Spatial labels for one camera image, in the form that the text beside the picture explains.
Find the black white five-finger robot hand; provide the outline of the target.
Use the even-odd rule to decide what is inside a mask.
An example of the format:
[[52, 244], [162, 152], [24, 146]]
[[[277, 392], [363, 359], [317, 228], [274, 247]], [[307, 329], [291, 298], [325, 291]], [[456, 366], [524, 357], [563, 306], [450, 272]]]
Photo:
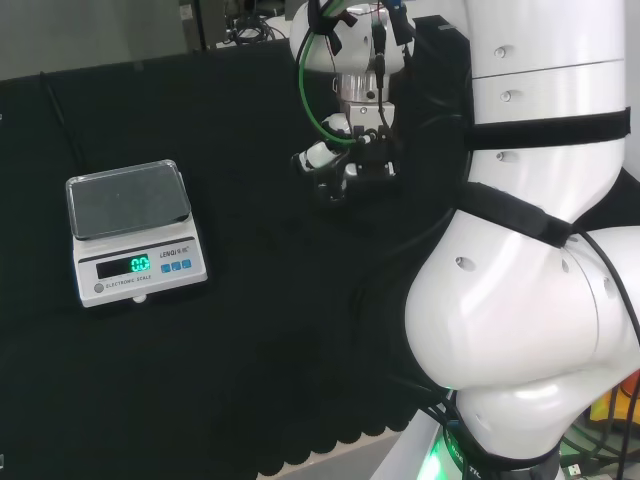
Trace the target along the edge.
[[389, 102], [346, 102], [341, 112], [320, 123], [332, 137], [291, 157], [320, 202], [337, 204], [395, 179], [399, 144], [391, 131], [394, 114], [395, 107]]

